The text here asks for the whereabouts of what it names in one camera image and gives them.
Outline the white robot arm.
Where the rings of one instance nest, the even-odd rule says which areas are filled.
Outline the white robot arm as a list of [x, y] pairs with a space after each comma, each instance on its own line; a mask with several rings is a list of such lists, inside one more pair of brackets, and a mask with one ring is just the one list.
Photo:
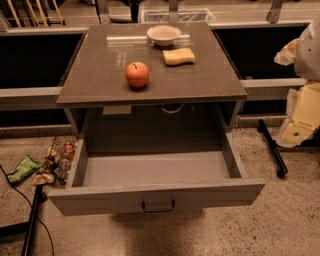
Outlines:
[[311, 139], [320, 128], [320, 17], [314, 18], [299, 38], [286, 44], [274, 62], [293, 64], [296, 75], [306, 80], [299, 90], [289, 90], [286, 119], [276, 135], [278, 145], [293, 148]]

